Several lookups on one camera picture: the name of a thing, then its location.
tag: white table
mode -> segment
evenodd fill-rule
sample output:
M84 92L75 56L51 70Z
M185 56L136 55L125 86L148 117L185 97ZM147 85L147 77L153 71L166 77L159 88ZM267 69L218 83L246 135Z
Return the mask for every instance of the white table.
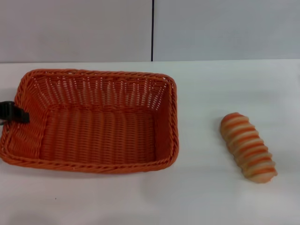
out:
M299 225L300 60L0 64L0 101L36 68L165 73L178 86L180 153L158 172L101 175L0 163L1 225ZM245 180L218 133L240 112L277 163Z

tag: bread roll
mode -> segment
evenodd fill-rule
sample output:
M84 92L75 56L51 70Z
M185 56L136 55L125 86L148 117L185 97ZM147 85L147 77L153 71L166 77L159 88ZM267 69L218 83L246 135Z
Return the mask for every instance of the bread roll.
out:
M248 117L238 112L226 115L221 121L220 132L247 179L266 183L277 176L272 154Z

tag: white wall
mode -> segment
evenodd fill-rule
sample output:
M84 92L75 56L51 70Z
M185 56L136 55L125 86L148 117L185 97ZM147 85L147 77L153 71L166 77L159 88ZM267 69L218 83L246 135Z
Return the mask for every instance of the white wall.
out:
M156 0L154 60L300 58L300 0Z
M0 62L150 59L151 0L0 0Z

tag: woven pattern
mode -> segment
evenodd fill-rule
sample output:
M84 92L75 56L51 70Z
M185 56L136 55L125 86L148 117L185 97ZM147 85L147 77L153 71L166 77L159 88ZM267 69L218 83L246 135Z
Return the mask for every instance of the woven pattern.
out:
M90 173L147 172L177 158L176 85L152 73L37 69L15 104L30 124L3 128L10 164Z

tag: black plastic clip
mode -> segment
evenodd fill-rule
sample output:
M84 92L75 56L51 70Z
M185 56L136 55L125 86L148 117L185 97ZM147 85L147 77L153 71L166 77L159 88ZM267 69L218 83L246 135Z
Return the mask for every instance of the black plastic clip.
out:
M7 121L29 123L29 113L15 106L14 102L0 102L0 125L3 125Z

